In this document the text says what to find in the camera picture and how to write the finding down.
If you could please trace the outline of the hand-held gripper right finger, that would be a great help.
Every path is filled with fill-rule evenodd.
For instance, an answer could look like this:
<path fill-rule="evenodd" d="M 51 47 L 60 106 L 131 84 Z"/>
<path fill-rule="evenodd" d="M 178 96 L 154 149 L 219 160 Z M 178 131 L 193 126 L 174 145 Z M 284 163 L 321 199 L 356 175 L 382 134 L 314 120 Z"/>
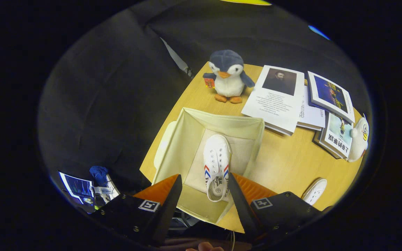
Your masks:
<path fill-rule="evenodd" d="M 275 193 L 250 179 L 231 173 L 229 189 L 245 237 L 252 244 L 275 244 L 324 216 L 293 192 Z"/>

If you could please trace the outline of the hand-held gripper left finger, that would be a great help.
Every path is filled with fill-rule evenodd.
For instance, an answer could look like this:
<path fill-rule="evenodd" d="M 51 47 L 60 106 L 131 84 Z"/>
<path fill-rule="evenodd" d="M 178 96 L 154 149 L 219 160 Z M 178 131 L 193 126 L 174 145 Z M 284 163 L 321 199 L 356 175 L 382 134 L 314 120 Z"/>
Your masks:
<path fill-rule="evenodd" d="M 144 246 L 161 246 L 182 192 L 182 177 L 172 175 L 138 192 L 121 194 L 91 214 L 102 227 Z"/>

